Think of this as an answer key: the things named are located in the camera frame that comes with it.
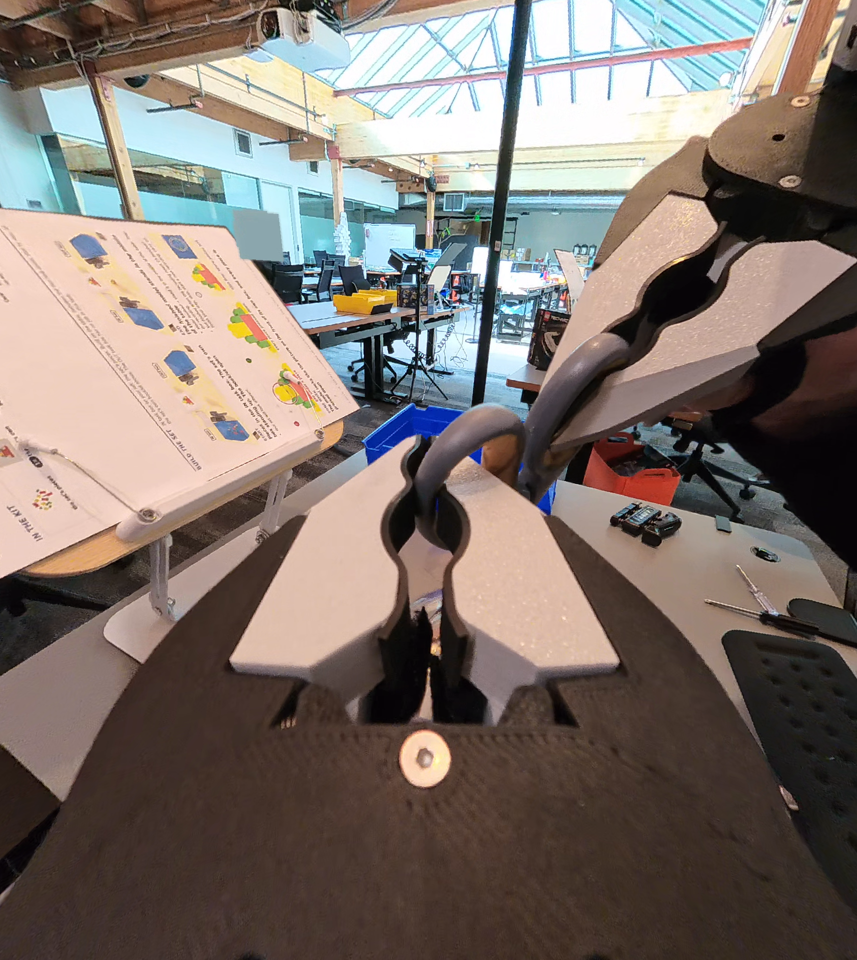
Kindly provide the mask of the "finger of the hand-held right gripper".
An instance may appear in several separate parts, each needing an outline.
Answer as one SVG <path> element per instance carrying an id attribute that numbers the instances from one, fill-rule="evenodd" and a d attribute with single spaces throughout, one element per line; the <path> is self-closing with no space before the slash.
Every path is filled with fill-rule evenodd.
<path id="1" fill-rule="evenodd" d="M 544 385 L 583 342 L 614 330 L 628 365 L 649 354 L 662 329 L 701 312 L 734 249 L 734 234 L 700 199 L 669 194 L 590 275 Z"/>
<path id="2" fill-rule="evenodd" d="M 732 262 L 719 297 L 662 330 L 637 362 L 606 376 L 554 448 L 659 419 L 717 390 L 717 380 L 740 378 L 764 337 L 855 264 L 854 256 L 818 241 L 749 246 Z"/>

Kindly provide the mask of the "clear-handled screwdriver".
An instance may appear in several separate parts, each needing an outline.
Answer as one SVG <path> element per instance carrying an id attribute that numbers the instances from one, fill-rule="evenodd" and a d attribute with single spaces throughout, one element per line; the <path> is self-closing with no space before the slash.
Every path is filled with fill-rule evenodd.
<path id="1" fill-rule="evenodd" d="M 747 590 L 752 594 L 753 598 L 757 602 L 758 606 L 768 615 L 778 616 L 780 611 L 771 603 L 770 599 L 764 594 L 764 592 L 756 585 L 755 582 L 747 574 L 746 570 L 739 564 L 735 566 L 735 569 L 745 583 Z"/>

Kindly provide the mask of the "black-handled screwdriver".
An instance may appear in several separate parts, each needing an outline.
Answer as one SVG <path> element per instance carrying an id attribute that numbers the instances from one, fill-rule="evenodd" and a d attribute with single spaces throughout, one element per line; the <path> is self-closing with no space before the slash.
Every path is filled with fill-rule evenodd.
<path id="1" fill-rule="evenodd" d="M 758 620 L 759 623 L 764 624 L 768 627 L 773 627 L 775 629 L 783 630 L 789 633 L 798 634 L 801 636 L 817 636 L 819 634 L 819 627 L 813 623 L 807 622 L 805 620 L 799 619 L 797 617 L 791 616 L 787 613 L 781 613 L 778 611 L 770 611 L 766 609 L 752 609 L 742 606 L 736 606 L 714 599 L 705 599 L 703 601 L 706 605 L 728 611 L 730 613 L 735 613 L 747 618 Z"/>

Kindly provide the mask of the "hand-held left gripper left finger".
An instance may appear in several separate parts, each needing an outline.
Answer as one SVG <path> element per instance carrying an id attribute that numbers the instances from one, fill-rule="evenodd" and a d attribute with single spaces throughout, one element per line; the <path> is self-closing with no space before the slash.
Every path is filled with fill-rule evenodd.
<path id="1" fill-rule="evenodd" d="M 308 511 L 230 655 L 234 671 L 302 680 L 345 706 L 384 678 L 378 633 L 408 607 L 387 520 L 418 446 L 406 438 Z"/>

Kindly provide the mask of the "black bit holder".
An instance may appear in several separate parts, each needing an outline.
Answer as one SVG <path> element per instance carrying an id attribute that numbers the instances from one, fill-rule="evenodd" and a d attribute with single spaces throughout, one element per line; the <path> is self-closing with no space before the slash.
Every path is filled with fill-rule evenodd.
<path id="1" fill-rule="evenodd" d="M 657 548 L 679 532 L 683 519 L 671 510 L 634 501 L 612 513 L 609 523 L 642 544 Z"/>

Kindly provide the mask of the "person's right forearm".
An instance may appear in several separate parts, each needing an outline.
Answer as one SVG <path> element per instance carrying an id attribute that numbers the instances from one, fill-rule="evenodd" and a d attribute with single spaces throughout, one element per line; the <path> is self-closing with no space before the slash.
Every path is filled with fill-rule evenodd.
<path id="1" fill-rule="evenodd" d="M 786 438 L 748 427 L 733 444 L 857 572 L 857 409 L 823 417 Z"/>

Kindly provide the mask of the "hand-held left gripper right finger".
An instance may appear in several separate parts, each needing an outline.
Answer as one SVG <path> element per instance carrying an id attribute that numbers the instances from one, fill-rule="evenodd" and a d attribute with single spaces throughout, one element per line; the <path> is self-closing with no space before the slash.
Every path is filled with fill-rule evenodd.
<path id="1" fill-rule="evenodd" d="M 506 706 L 521 687 L 614 672 L 619 657 L 550 518 L 469 458 L 446 491 L 468 523 L 450 596 L 468 633 L 468 679 L 489 706 Z"/>

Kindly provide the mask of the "orange bag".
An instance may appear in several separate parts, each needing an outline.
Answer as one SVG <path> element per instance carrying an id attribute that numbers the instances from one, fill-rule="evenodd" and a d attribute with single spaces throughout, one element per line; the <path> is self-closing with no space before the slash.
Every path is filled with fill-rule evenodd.
<path id="1" fill-rule="evenodd" d="M 582 484 L 663 506 L 671 506 L 681 475 L 675 463 L 657 448 L 627 432 L 594 442 Z"/>

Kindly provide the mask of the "yellow bin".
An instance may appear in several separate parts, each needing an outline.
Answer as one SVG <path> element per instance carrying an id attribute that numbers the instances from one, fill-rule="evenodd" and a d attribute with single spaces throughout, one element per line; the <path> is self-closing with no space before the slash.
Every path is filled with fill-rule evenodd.
<path id="1" fill-rule="evenodd" d="M 390 313 L 398 306 L 396 290 L 360 290 L 351 294 L 334 294 L 331 302 L 343 314 L 372 316 Z"/>

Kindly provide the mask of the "black vertical pole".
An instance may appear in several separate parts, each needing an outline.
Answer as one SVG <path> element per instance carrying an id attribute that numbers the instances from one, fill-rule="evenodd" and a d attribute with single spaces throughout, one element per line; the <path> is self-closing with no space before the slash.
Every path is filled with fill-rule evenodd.
<path id="1" fill-rule="evenodd" d="M 471 407 L 473 409 L 480 407 L 485 401 L 498 294 L 499 264 L 507 219 L 510 179 L 526 69 L 532 5 L 532 1 L 516 1 L 514 7 L 511 47 L 503 97 L 503 116 L 497 152 L 490 242 L 485 279 L 482 286 L 477 353 L 472 378 Z"/>

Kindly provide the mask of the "black perforated pad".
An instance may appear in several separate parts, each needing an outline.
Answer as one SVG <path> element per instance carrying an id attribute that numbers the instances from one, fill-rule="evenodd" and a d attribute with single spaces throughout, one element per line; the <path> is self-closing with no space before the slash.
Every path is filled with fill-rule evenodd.
<path id="1" fill-rule="evenodd" d="M 722 645 L 806 844 L 857 907 L 857 678 L 832 647 L 745 630 Z"/>

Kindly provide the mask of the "printed instruction sheet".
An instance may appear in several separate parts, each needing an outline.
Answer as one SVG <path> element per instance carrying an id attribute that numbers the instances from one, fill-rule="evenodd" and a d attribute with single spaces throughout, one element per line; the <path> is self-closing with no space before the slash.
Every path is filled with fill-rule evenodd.
<path id="1" fill-rule="evenodd" d="M 0 208 L 0 580 L 169 533 L 357 408 L 225 227 Z"/>

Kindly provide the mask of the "grey curved plastic piece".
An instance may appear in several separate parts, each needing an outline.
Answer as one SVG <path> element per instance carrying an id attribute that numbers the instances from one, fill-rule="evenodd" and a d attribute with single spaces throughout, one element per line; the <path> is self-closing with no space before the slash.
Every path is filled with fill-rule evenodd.
<path id="1" fill-rule="evenodd" d="M 506 407 L 483 403 L 462 413 L 429 445 L 414 474 L 416 522 L 422 536 L 443 546 L 436 531 L 436 501 L 453 468 L 475 450 L 507 438 L 507 452 L 494 456 L 488 470 L 511 489 L 537 503 L 562 471 L 565 461 L 550 456 L 551 443 L 577 401 L 599 378 L 627 363 L 629 344 L 614 333 L 583 342 L 542 386 L 526 420 Z"/>

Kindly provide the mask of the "blue storage bin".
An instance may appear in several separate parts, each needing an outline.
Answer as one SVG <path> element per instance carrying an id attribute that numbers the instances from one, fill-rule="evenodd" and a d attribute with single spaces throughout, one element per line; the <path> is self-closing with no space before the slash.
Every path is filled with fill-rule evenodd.
<path id="1" fill-rule="evenodd" d="M 523 464 L 526 426 L 507 407 L 484 403 L 462 413 L 430 407 L 421 411 L 410 404 L 374 431 L 375 445 L 386 464 L 370 460 L 358 478 L 360 502 L 379 506 L 387 517 L 401 511 L 405 520 L 421 524 L 422 534 L 441 535 L 446 524 L 468 522 L 474 509 L 472 497 L 497 520 L 517 514 L 549 517 L 555 500 L 555 484 L 538 502 L 523 488 L 517 492 Z M 492 467 L 470 468 L 459 481 L 452 474 L 465 458 L 473 458 L 495 440 L 508 441 L 508 479 L 504 485 Z"/>

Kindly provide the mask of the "white ceiling projector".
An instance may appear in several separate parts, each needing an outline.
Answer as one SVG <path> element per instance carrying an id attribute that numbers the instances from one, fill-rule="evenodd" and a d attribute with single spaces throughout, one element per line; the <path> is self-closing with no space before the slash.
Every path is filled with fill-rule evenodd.
<path id="1" fill-rule="evenodd" d="M 350 66 L 351 48 L 339 29 L 315 10 L 267 8 L 256 22 L 257 50 L 306 74 Z"/>

